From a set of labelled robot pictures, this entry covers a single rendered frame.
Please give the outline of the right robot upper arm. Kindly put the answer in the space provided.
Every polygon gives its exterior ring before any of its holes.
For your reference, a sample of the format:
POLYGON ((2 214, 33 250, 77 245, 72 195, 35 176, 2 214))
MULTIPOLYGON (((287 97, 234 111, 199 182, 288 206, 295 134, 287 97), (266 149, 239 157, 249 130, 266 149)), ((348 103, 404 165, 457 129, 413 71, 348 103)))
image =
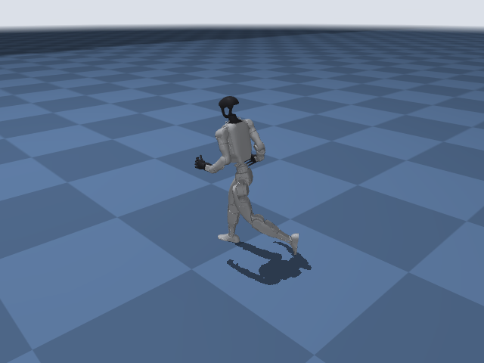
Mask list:
POLYGON ((254 124, 253 124, 253 121, 251 119, 244 119, 248 126, 249 126, 249 131, 250 131, 250 138, 254 141, 254 149, 259 152, 261 151, 262 149, 265 148, 264 144, 262 143, 260 137, 259 137, 259 134, 258 132, 256 131, 255 127, 254 127, 254 124))

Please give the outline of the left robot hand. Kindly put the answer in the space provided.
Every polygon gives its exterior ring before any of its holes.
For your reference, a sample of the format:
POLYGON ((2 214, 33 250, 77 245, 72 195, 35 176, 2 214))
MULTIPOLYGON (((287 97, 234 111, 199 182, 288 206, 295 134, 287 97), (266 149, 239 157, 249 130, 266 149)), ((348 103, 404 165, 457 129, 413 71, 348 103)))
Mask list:
MULTIPOLYGON (((203 170, 205 170, 205 166, 206 166, 206 165, 209 165, 209 166, 211 166, 211 165, 212 165, 212 164, 210 164, 210 163, 205 163, 205 161, 203 160, 203 158, 202 158, 202 156, 201 156, 201 155, 200 155, 200 160, 199 160, 199 157, 197 157, 197 158, 196 158, 196 160, 195 160, 195 162, 196 162, 196 163, 195 163, 195 165, 196 165, 196 166, 195 166, 195 168, 197 168, 197 169, 203 169, 203 170)), ((206 171, 206 170, 205 170, 205 171, 206 171)), ((208 171, 207 171, 207 172, 208 172, 208 171)))

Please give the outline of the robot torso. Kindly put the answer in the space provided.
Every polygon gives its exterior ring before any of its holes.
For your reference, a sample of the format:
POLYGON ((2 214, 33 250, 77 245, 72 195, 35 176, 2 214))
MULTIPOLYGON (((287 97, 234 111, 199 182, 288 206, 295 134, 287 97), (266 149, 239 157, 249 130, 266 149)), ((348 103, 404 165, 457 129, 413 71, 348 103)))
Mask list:
POLYGON ((238 183, 238 180, 244 179, 249 186, 253 181, 253 174, 251 168, 248 168, 248 165, 244 161, 251 158, 252 145, 249 126, 245 120, 240 120, 242 122, 236 124, 229 123, 230 120, 228 122, 226 121, 227 123, 225 122, 222 128, 228 127, 228 146, 231 163, 236 163, 234 166, 237 168, 235 180, 238 183))

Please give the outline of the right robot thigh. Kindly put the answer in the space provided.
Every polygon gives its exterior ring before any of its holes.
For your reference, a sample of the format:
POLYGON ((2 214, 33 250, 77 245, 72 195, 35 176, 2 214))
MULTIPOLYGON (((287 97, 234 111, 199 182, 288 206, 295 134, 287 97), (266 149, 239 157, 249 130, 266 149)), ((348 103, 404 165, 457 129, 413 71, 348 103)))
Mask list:
POLYGON ((234 202, 234 198, 233 198, 233 186, 236 185, 237 182, 234 178, 233 182, 231 183, 231 186, 229 188, 229 192, 228 192, 228 205, 229 205, 229 210, 232 212, 232 213, 238 213, 238 209, 235 205, 235 202, 234 202))

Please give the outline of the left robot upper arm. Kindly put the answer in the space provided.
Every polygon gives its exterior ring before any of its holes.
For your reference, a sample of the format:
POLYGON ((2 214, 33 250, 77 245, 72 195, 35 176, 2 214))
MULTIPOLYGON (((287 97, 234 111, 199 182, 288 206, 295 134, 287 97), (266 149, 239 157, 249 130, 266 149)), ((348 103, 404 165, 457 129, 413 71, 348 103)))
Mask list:
POLYGON ((222 153, 222 157, 226 159, 225 165, 228 165, 231 163, 231 156, 229 152, 229 146, 228 146, 228 127, 223 127, 219 130, 216 131, 216 139, 219 143, 219 150, 222 153))

